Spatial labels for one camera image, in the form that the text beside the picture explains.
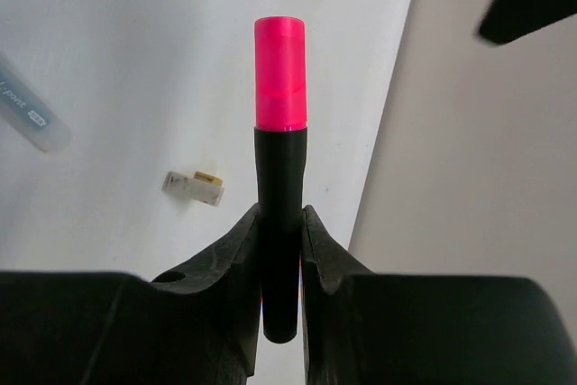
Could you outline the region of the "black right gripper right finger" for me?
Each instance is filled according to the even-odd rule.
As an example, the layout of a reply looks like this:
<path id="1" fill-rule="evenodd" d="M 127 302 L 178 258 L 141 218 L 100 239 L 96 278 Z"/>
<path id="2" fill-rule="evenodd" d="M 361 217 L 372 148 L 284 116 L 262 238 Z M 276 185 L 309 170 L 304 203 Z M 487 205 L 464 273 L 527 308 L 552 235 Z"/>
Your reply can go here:
<path id="1" fill-rule="evenodd" d="M 566 330 L 521 277 L 370 271 L 303 212 L 309 384 L 563 384 Z"/>

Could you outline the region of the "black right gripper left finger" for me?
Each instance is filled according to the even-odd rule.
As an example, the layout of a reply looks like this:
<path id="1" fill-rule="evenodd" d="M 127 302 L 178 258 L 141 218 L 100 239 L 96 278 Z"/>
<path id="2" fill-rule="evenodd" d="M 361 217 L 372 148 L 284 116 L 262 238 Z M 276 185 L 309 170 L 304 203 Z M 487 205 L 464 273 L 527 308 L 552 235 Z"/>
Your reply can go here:
<path id="1" fill-rule="evenodd" d="M 256 207 L 151 281 L 5 271 L 4 384 L 244 384 L 261 311 Z"/>

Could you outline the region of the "pink highlighter black cap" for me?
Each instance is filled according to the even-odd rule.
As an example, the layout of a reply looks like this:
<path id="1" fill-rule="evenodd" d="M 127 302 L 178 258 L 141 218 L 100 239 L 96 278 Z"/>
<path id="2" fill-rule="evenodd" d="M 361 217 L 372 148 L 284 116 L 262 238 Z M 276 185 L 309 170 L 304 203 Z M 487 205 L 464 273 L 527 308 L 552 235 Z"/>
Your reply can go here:
<path id="1" fill-rule="evenodd" d="M 306 27 L 271 16 L 254 24 L 258 237 L 263 332 L 297 333 L 303 181 L 307 159 Z"/>

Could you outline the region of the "light blue highlighter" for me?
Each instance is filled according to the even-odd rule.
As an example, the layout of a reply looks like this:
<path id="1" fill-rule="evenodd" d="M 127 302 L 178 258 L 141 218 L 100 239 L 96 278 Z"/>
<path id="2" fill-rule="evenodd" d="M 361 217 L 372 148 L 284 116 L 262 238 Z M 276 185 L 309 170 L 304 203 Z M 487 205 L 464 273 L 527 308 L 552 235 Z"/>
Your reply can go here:
<path id="1" fill-rule="evenodd" d="M 3 53 L 1 116 L 26 140 L 46 153 L 61 151 L 71 141 L 70 129 Z"/>

